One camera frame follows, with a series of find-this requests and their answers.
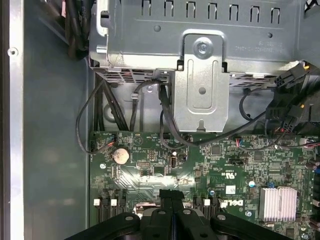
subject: silver heatsink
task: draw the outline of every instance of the silver heatsink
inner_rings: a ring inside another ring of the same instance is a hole
[[[297,190],[290,187],[262,188],[259,218],[264,222],[295,221]]]

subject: motherboard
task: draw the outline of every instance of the motherboard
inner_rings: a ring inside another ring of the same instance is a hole
[[[194,133],[190,141],[212,138]],[[178,146],[170,134],[165,141]],[[296,146],[317,137],[285,136],[280,145]],[[314,239],[316,147],[271,147],[262,135],[241,135],[201,147],[168,149],[159,133],[93,132],[92,150],[109,144],[90,159],[90,225],[122,212],[142,216],[160,206],[160,189],[179,190],[184,206],[210,218],[226,211],[289,238]]]

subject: white label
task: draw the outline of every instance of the white label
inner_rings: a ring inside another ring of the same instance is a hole
[[[99,198],[93,199],[93,206],[100,206],[100,199]]]
[[[111,206],[117,206],[117,199],[111,199]]]
[[[203,199],[204,206],[210,206],[210,199]]]
[[[225,194],[236,194],[236,185],[225,186]]]
[[[221,176],[225,176],[226,179],[235,179],[235,177],[237,176],[237,173],[233,173],[233,172],[222,172]]]
[[[243,205],[244,205],[243,200],[225,200],[220,204],[220,207],[224,209],[228,206],[243,206]]]

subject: green circuit board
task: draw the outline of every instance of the green circuit board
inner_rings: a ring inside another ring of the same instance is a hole
[[[191,134],[193,141],[212,138],[212,134]],[[170,135],[166,140],[177,143]],[[241,146],[260,148],[269,141],[261,135],[242,135]],[[126,196],[126,212],[136,212],[137,204],[160,204],[159,190],[171,189],[184,193],[184,204],[191,207],[194,197],[220,199],[228,213],[269,228],[292,239],[302,234],[313,238],[309,226],[312,214],[312,170],[306,169],[308,159],[314,158],[315,148],[268,148],[247,152],[236,146],[233,139],[225,139],[202,147],[177,150],[165,148],[159,133],[149,132],[93,132],[91,149],[98,149],[116,139],[115,143],[90,159],[90,225],[99,222],[96,199]],[[282,145],[294,146],[317,137],[288,136]],[[114,151],[125,148],[129,159],[119,165]],[[298,217],[295,221],[263,222],[259,219],[261,188],[290,187],[297,190]]]

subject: blue component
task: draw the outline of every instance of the blue component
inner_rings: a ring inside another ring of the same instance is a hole
[[[270,189],[274,189],[275,188],[275,184],[273,182],[268,182],[266,185]]]

